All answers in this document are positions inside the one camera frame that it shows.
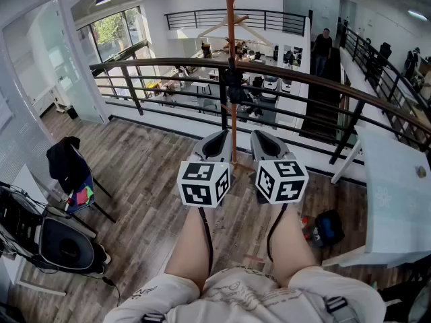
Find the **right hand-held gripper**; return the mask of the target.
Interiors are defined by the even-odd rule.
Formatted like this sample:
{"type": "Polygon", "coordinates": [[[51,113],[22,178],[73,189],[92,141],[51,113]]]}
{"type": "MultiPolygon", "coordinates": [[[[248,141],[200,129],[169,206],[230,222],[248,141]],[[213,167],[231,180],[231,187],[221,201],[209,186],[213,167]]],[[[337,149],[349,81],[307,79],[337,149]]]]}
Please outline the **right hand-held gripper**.
{"type": "Polygon", "coordinates": [[[259,162],[255,186],[265,199],[270,204],[301,201],[309,175],[287,145],[270,133],[254,130],[251,149],[259,162]]]}

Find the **wood-topped black metal railing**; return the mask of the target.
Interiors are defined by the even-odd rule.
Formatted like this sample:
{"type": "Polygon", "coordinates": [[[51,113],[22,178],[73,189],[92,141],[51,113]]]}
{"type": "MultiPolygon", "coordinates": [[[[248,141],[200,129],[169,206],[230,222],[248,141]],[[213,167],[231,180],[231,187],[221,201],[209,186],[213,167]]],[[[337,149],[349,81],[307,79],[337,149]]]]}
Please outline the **wood-topped black metal railing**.
{"type": "MultiPolygon", "coordinates": [[[[267,65],[258,65],[253,63],[241,63],[237,67],[243,71],[243,76],[247,73],[260,75],[262,77],[270,76],[280,81],[289,80],[291,82],[306,84],[308,86],[315,85],[329,88],[333,93],[337,92],[341,98],[351,98],[357,101],[353,111],[345,108],[336,108],[330,106],[330,109],[338,111],[339,115],[347,119],[346,125],[338,124],[335,127],[340,130],[340,138],[337,138],[337,143],[333,151],[324,150],[321,147],[308,145],[301,141],[295,141],[295,146],[308,149],[313,152],[328,155],[331,165],[339,159],[345,159],[342,154],[345,149],[352,149],[353,144],[349,139],[352,135],[356,135],[356,124],[359,121],[371,124],[385,131],[394,134],[396,140],[410,146],[422,153],[431,154],[431,127],[427,127],[418,118],[412,117],[400,108],[396,108],[387,102],[378,98],[369,96],[357,89],[349,88],[346,85],[338,84],[333,81],[322,79],[320,77],[309,75],[306,73],[280,69],[279,67],[271,67],[267,65]]],[[[206,59],[183,59],[183,58],[161,58],[161,59],[139,59],[126,61],[111,61],[90,65],[90,71],[96,81],[98,88],[110,89],[109,94],[104,94],[108,98],[108,103],[115,106],[126,106],[128,101],[132,102],[132,108],[138,113],[143,114],[147,111],[144,107],[145,103],[155,103],[162,106],[171,106],[175,108],[184,108],[196,110],[203,114],[208,112],[219,116],[220,121],[218,126],[223,129],[229,128],[228,121],[231,120],[231,115],[227,112],[224,106],[230,107],[229,98],[226,94],[227,87],[222,80],[222,74],[228,68],[228,63],[220,61],[210,61],[206,59]],[[148,79],[146,75],[140,73],[130,74],[129,68],[133,67],[139,71],[142,67],[151,67],[154,65],[172,65],[174,67],[203,67],[210,68],[216,71],[215,79],[206,79],[200,77],[179,77],[171,76],[152,76],[153,83],[145,84],[148,79]]],[[[278,99],[286,98],[291,103],[299,102],[315,103],[310,98],[305,98],[282,90],[267,89],[263,86],[252,86],[248,84],[247,79],[242,78],[242,87],[247,96],[244,102],[239,103],[241,106],[258,108],[282,116],[298,118],[300,120],[307,119],[305,113],[300,111],[294,112],[292,106],[287,108],[276,108],[260,104],[253,100],[256,93],[272,94],[278,99]]],[[[292,133],[302,132],[299,127],[289,127],[280,122],[271,122],[260,118],[247,117],[244,114],[238,115],[239,119],[244,122],[257,122],[273,129],[281,129],[292,133]]]]}

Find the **dark staircase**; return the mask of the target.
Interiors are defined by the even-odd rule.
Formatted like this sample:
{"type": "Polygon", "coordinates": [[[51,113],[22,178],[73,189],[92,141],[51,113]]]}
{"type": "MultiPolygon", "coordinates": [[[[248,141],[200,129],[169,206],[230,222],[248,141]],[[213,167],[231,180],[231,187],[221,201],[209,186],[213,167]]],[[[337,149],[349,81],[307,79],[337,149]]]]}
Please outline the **dark staircase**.
{"type": "MultiPolygon", "coordinates": [[[[322,76],[324,79],[341,83],[341,62],[338,48],[332,48],[331,58],[327,60],[322,76]]],[[[337,135],[340,132],[335,127],[339,124],[339,113],[334,109],[330,109],[330,106],[339,107],[340,94],[333,93],[326,87],[310,85],[308,98],[319,103],[307,104],[307,119],[302,123],[300,136],[335,145],[337,135]]]]}

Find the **large glass window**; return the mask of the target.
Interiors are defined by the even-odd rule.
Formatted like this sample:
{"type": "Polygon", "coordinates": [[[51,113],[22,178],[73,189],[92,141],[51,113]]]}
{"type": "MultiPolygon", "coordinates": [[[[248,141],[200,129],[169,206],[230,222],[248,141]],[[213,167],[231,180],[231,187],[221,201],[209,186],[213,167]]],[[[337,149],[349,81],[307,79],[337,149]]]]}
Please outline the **large glass window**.
{"type": "Polygon", "coordinates": [[[89,65],[106,62],[146,40],[139,7],[133,7],[92,22],[77,30],[89,65]]]}

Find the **black and blue backpack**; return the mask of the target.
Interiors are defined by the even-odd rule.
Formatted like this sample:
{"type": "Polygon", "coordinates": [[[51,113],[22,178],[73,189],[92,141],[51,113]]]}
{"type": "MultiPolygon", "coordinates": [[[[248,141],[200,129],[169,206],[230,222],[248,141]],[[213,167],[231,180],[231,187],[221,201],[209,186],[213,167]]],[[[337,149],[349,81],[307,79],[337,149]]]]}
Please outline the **black and blue backpack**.
{"type": "Polygon", "coordinates": [[[344,239],[341,217],[336,210],[324,211],[316,216],[313,237],[318,248],[334,246],[344,239]]]}

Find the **person's white printed shirt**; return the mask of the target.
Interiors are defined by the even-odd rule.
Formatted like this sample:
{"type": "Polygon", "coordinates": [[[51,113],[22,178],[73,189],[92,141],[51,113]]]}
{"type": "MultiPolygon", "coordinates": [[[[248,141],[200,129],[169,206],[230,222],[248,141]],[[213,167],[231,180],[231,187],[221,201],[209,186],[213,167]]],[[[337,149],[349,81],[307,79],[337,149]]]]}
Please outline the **person's white printed shirt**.
{"type": "Polygon", "coordinates": [[[342,297],[339,313],[354,323],[383,323],[386,305],[369,285],[311,266],[298,271],[287,287],[254,269],[222,270],[200,291],[190,279],[162,274],[138,289],[103,323],[336,323],[326,303],[342,297]]]}

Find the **person's left forearm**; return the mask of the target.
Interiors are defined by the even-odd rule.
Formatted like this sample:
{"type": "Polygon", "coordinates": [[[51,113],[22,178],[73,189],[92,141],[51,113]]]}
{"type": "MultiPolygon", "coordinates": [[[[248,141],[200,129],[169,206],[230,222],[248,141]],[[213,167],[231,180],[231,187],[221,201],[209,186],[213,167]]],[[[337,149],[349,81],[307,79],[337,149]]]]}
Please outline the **person's left forearm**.
{"type": "Polygon", "coordinates": [[[212,252],[200,210],[191,207],[164,272],[191,280],[202,291],[211,273],[212,252]]]}

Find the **brown wooden coat rack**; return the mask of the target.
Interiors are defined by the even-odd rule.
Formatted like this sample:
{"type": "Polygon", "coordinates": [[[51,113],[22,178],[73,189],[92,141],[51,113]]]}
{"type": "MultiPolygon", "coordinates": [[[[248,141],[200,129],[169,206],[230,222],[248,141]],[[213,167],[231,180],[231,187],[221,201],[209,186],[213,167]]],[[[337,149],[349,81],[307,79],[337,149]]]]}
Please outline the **brown wooden coat rack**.
{"type": "MultiPolygon", "coordinates": [[[[234,19],[234,0],[226,0],[226,16],[228,16],[228,21],[232,22],[234,19]]],[[[234,33],[234,40],[229,41],[229,51],[230,55],[229,58],[233,58],[235,60],[235,63],[237,64],[236,55],[234,54],[235,51],[235,33],[234,33]]],[[[231,125],[232,125],[232,165],[235,170],[241,169],[246,170],[249,172],[249,174],[253,174],[255,170],[253,167],[246,166],[243,164],[239,164],[237,160],[237,104],[232,104],[230,101],[230,107],[224,106],[225,110],[230,113],[231,115],[231,125]]]]}

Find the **black metal balcony railing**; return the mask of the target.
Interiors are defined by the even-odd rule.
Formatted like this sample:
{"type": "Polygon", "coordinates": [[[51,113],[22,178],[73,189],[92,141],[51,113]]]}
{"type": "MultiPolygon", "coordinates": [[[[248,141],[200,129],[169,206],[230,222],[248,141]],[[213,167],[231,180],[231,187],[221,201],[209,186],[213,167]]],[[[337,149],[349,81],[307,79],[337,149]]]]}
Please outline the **black metal balcony railing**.
{"type": "MultiPolygon", "coordinates": [[[[245,20],[251,28],[264,31],[280,31],[303,36],[306,27],[306,16],[280,11],[268,11],[262,9],[234,9],[239,17],[249,15],[245,20]]],[[[222,21],[226,17],[226,9],[198,9],[178,11],[165,14],[169,30],[209,28],[222,21]]]]}

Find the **person's right forearm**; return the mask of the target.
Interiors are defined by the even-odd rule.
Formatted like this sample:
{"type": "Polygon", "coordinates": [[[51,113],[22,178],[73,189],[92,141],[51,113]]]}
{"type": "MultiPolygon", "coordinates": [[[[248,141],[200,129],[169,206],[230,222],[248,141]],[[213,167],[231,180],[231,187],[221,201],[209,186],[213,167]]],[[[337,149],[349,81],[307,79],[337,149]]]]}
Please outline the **person's right forearm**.
{"type": "Polygon", "coordinates": [[[269,239],[273,276],[280,287],[288,287],[292,277],[302,269],[316,266],[316,258],[308,245],[297,209],[287,206],[269,239]]]}

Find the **pale wooden clothes hanger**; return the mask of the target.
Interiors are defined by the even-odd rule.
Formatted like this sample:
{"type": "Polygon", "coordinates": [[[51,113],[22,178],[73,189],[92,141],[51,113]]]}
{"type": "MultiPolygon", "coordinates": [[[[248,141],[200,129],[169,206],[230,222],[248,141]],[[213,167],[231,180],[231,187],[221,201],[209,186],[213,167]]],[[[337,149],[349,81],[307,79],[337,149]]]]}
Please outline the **pale wooden clothes hanger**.
{"type": "Polygon", "coordinates": [[[228,42],[234,40],[234,27],[236,25],[240,26],[242,29],[246,30],[248,33],[252,34],[255,38],[257,38],[258,40],[260,40],[265,46],[273,46],[273,43],[268,41],[266,38],[264,38],[262,35],[260,35],[258,32],[254,31],[252,28],[248,27],[245,24],[245,20],[249,19],[250,16],[246,15],[243,17],[239,17],[238,15],[234,14],[234,19],[232,22],[228,21],[228,16],[224,17],[222,19],[222,21],[212,27],[210,27],[209,29],[206,29],[205,31],[201,32],[197,37],[201,38],[204,37],[205,35],[219,29],[222,28],[224,26],[228,27],[228,32],[232,32],[233,35],[229,36],[227,38],[228,42]]]}

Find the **black jacket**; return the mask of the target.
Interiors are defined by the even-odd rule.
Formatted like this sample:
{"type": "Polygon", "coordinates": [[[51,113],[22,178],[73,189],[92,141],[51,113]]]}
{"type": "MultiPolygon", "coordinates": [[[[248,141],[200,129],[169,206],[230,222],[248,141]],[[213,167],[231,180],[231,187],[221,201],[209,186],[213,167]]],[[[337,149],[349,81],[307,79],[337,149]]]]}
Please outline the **black jacket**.
{"type": "Polygon", "coordinates": [[[78,152],[80,139],[63,137],[46,152],[49,174],[66,194],[76,191],[90,175],[90,170],[78,152]]]}

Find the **black metal walkway railing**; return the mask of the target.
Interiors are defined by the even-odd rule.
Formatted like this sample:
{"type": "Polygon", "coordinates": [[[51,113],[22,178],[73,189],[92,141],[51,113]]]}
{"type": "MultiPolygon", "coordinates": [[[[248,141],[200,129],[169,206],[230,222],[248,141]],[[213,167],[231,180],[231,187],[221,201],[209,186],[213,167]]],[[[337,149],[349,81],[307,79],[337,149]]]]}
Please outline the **black metal walkway railing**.
{"type": "Polygon", "coordinates": [[[377,96],[414,115],[424,124],[431,124],[431,108],[421,94],[389,61],[391,49],[386,42],[375,49],[370,39],[364,39],[345,25],[340,25],[340,46],[345,48],[377,96]]]}

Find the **dark blue metal-legged chair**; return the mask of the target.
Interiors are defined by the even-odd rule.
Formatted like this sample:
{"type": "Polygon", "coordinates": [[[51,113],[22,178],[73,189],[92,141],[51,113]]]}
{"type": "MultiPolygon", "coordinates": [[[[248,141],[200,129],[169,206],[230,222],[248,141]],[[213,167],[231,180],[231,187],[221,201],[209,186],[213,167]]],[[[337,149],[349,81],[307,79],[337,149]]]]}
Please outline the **dark blue metal-legged chair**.
{"type": "Polygon", "coordinates": [[[107,196],[112,195],[94,178],[92,170],[79,152],[80,139],[64,137],[46,152],[49,174],[57,180],[66,194],[65,212],[74,216],[78,211],[88,207],[95,207],[111,222],[111,217],[96,203],[94,187],[97,186],[107,196]]]}

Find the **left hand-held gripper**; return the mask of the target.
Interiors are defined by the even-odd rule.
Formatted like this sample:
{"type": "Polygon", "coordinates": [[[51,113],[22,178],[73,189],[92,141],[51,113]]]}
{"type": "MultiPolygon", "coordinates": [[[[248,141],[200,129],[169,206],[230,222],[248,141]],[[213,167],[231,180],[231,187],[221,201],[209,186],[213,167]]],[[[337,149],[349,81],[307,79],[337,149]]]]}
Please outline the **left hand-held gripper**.
{"type": "Polygon", "coordinates": [[[232,185],[231,152],[232,133],[229,130],[212,133],[196,143],[192,155],[181,161],[177,176],[184,205],[216,208],[221,204],[232,185]]]}

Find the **frosted glass partition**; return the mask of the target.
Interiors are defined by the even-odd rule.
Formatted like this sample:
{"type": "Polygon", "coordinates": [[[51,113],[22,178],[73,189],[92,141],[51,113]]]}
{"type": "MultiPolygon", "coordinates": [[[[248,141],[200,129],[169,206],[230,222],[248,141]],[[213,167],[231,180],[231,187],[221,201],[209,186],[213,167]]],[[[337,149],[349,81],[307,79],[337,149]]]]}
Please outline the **frosted glass partition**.
{"type": "Polygon", "coordinates": [[[78,117],[102,122],[67,44],[58,0],[24,13],[3,29],[6,49],[20,85],[37,115],[51,106],[66,113],[73,106],[78,117]]]}

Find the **table with pale blue cloth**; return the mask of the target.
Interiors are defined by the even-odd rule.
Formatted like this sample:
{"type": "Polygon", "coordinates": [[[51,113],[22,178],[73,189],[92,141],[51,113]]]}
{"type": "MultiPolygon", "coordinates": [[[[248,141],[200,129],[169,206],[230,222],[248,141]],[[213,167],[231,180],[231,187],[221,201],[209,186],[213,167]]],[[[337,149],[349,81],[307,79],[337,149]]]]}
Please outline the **table with pale blue cloth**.
{"type": "Polygon", "coordinates": [[[364,158],[367,189],[366,242],[322,262],[323,266],[414,263],[431,254],[431,168],[426,155],[382,133],[356,126],[358,139],[336,183],[358,153],[364,158]],[[419,178],[418,166],[426,170],[419,178]]]}

